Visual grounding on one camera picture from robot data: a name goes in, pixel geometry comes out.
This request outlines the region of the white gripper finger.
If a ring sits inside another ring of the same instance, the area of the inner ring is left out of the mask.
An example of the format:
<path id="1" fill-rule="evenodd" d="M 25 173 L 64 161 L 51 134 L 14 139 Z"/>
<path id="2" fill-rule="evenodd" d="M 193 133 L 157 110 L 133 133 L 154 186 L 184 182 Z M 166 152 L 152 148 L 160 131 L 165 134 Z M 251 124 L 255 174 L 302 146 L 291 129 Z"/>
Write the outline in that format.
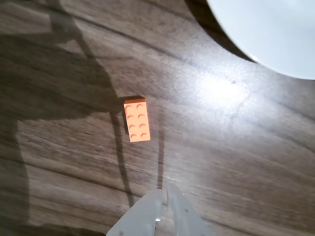
<path id="1" fill-rule="evenodd" d="M 163 193 L 153 189 L 140 198 L 107 232 L 108 236 L 154 236 L 161 220 Z"/>
<path id="2" fill-rule="evenodd" d="M 167 184 L 168 209 L 177 236 L 212 236 L 213 232 L 178 187 Z"/>

